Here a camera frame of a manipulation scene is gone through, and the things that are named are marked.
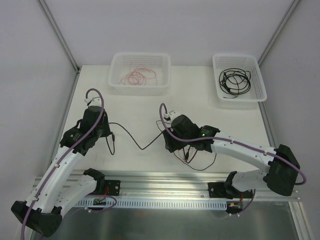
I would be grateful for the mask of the aluminium mounting rail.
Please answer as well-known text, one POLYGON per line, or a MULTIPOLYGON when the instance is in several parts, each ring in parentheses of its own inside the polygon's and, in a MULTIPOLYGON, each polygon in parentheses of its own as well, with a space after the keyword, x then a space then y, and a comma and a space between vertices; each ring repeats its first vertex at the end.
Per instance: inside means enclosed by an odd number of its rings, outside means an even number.
MULTIPOLYGON (((107 180, 120 180, 120 198, 133 199, 175 199, 175 200, 214 200, 209 198, 208 183, 222 182, 226 173, 206 172, 138 172, 103 171, 107 180)), ((60 192, 66 191, 81 177, 82 171, 74 170, 60 192)), ((295 189, 291 196, 281 196, 267 187, 257 189, 255 202, 301 202, 295 189)))

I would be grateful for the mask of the white plastic basket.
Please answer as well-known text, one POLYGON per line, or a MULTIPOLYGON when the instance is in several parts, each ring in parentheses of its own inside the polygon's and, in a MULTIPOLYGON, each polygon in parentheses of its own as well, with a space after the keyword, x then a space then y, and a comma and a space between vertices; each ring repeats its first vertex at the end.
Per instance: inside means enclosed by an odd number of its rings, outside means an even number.
POLYGON ((254 56, 217 53, 212 57, 212 66, 220 108, 251 110, 267 100, 264 80, 254 56))
POLYGON ((171 58, 166 53, 116 53, 108 85, 120 95, 161 96, 171 86, 171 58))

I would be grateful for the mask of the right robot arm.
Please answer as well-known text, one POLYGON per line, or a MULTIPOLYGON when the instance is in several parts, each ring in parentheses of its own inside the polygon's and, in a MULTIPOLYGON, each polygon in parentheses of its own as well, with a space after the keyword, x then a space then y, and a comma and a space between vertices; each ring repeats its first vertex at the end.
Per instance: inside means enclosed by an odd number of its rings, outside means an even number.
POLYGON ((177 115, 174 111, 164 114, 161 121, 169 122, 162 134, 165 148, 171 153, 190 146, 197 151, 230 156, 256 168, 247 172, 230 172, 225 182, 209 188, 214 197, 251 198, 254 190, 263 188, 285 197, 292 195, 301 171, 288 146, 281 144, 272 148, 243 142, 218 128, 209 125, 198 127, 187 116, 177 115))

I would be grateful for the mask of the left aluminium frame post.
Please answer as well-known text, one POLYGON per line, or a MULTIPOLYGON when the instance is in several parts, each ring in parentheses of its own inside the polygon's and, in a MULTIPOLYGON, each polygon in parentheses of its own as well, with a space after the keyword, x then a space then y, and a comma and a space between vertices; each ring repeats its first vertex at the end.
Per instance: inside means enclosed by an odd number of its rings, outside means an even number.
POLYGON ((49 7, 47 1, 46 0, 37 0, 37 3, 39 4, 39 7, 43 11, 45 18, 48 20, 48 23, 49 23, 50 27, 52 28, 58 42, 60 43, 62 50, 66 54, 66 57, 67 57, 68 61, 70 62, 72 68, 75 70, 76 73, 79 73, 81 68, 77 64, 75 57, 72 54, 72 52, 67 44, 67 41, 65 40, 64 35, 63 35, 60 27, 58 26, 57 21, 55 20, 55 17, 53 15, 52 11, 50 10, 50 7, 49 7))

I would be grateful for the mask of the aluminium frame post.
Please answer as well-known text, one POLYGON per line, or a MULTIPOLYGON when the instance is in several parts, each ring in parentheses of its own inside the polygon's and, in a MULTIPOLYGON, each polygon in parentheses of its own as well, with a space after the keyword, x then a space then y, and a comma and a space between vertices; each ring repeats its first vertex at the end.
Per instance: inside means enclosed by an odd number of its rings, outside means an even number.
POLYGON ((81 68, 77 64, 75 57, 72 54, 72 52, 67 44, 67 41, 65 40, 64 35, 63 35, 60 27, 58 26, 57 21, 55 20, 55 17, 53 15, 52 11, 50 10, 50 7, 49 7, 47 1, 46 0, 37 0, 37 3, 39 4, 39 7, 43 11, 45 18, 48 20, 48 23, 49 23, 50 27, 52 28, 58 42, 60 43, 62 50, 66 54, 66 57, 67 57, 68 61, 70 62, 72 68, 75 70, 76 73, 79 73, 81 68))
POLYGON ((297 10, 298 6, 300 5, 301 0, 292 0, 290 5, 288 6, 287 10, 285 11, 283 17, 281 18, 279 24, 277 25, 275 31, 273 32, 271 38, 269 39, 267 45, 265 46, 261 56, 258 59, 258 65, 261 67, 266 60, 269 53, 272 51, 273 47, 277 43, 278 38, 280 37, 281 33, 283 32, 284 28, 286 27, 287 23, 290 21, 292 15, 297 10))

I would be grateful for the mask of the right white plastic basket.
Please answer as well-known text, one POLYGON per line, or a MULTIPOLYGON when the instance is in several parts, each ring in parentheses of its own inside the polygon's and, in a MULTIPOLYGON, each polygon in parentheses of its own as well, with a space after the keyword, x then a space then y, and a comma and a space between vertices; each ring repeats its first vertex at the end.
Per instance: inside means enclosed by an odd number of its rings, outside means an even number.
POLYGON ((254 56, 217 53, 212 57, 212 66, 220 108, 251 110, 267 100, 264 80, 254 56))

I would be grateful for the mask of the left white plastic basket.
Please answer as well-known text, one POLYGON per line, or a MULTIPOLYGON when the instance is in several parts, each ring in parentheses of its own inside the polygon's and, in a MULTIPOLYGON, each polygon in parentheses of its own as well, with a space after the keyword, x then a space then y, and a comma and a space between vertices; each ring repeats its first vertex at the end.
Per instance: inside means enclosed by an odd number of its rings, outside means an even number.
POLYGON ((166 53, 116 53, 108 85, 120 95, 161 96, 171 86, 171 58, 166 53))

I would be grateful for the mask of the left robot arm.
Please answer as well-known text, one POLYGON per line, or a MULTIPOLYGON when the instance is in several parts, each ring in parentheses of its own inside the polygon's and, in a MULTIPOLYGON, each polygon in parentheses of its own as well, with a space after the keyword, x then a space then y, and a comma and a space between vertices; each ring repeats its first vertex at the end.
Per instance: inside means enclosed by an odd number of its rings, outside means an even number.
POLYGON ((66 213, 82 198, 89 194, 105 194, 105 175, 93 168, 85 170, 66 191, 61 190, 89 149, 98 139, 110 134, 104 108, 89 106, 82 119, 64 133, 54 160, 35 189, 26 200, 13 203, 11 212, 23 229, 28 227, 49 238, 58 230, 66 213))

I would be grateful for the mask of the right aluminium frame post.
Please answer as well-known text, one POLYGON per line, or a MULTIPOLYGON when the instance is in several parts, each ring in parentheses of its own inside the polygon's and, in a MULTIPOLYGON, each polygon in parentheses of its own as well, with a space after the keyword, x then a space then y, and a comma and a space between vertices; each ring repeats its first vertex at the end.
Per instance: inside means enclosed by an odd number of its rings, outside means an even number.
POLYGON ((290 21, 292 15, 297 10, 298 6, 300 5, 301 0, 292 0, 290 5, 288 6, 287 10, 285 11, 283 17, 281 18, 279 24, 277 25, 275 31, 273 32, 271 38, 269 39, 267 45, 265 46, 261 56, 258 59, 258 65, 261 67, 266 60, 269 53, 272 51, 273 47, 277 43, 278 38, 280 37, 281 33, 283 32, 284 28, 286 27, 287 23, 290 21))

